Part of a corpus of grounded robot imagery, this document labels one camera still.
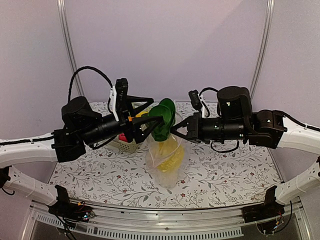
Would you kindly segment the green toy leaf vegetable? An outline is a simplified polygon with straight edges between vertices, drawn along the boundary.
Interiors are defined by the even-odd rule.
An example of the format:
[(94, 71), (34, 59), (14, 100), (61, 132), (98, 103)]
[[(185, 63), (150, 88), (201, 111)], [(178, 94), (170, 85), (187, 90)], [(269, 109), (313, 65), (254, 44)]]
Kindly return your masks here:
[(164, 98), (151, 108), (149, 117), (162, 117), (163, 121), (155, 127), (151, 135), (156, 142), (166, 141), (170, 135), (171, 127), (175, 124), (176, 106), (170, 98)]

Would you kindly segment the toy napa cabbage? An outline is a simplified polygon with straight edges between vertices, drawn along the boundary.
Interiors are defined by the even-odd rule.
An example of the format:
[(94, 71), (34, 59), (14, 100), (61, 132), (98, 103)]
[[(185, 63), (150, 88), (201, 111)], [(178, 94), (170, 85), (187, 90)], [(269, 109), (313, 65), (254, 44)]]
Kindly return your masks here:
[(155, 141), (150, 146), (150, 155), (153, 168), (171, 172), (180, 167), (185, 157), (183, 140), (171, 134), (165, 141)]

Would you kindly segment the clear zip top bag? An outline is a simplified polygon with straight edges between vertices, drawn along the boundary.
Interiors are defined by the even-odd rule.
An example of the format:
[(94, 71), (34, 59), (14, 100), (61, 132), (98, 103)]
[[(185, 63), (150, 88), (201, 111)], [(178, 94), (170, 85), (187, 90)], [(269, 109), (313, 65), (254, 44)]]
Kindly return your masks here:
[(165, 141), (155, 141), (149, 135), (146, 143), (146, 169), (161, 187), (173, 189), (187, 167), (191, 147), (186, 140), (173, 134)]

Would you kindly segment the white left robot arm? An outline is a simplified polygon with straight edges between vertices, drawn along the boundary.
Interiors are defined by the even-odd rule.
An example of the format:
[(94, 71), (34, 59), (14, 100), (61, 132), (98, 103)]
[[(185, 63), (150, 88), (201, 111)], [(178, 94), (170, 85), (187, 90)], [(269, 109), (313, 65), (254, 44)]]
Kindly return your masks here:
[(15, 165), (71, 162), (86, 154), (86, 147), (97, 150), (120, 134), (128, 142), (142, 143), (157, 126), (164, 124), (162, 116), (137, 116), (153, 102), (148, 97), (122, 97), (114, 112), (103, 116), (93, 111), (84, 96), (73, 98), (61, 109), (62, 129), (27, 139), (0, 141), (0, 186), (45, 204), (49, 213), (57, 217), (88, 222), (95, 215), (92, 207), (72, 203), (66, 188), (36, 180)]

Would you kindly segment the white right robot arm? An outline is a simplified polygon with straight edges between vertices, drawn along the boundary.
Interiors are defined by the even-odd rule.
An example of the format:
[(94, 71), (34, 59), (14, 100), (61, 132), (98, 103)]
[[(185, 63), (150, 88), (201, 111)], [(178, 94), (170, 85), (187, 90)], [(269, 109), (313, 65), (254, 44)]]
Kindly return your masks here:
[[(313, 154), (320, 153), (320, 129), (302, 123), (280, 110), (253, 112), (249, 90), (227, 86), (216, 91), (218, 117), (206, 115), (202, 93), (188, 93), (197, 111), (170, 129), (173, 135), (192, 143), (242, 141), (257, 147), (288, 148)], [(320, 185), (320, 161), (287, 182), (277, 183), (266, 190), (261, 204), (242, 208), (245, 223), (284, 214), (292, 199)]]

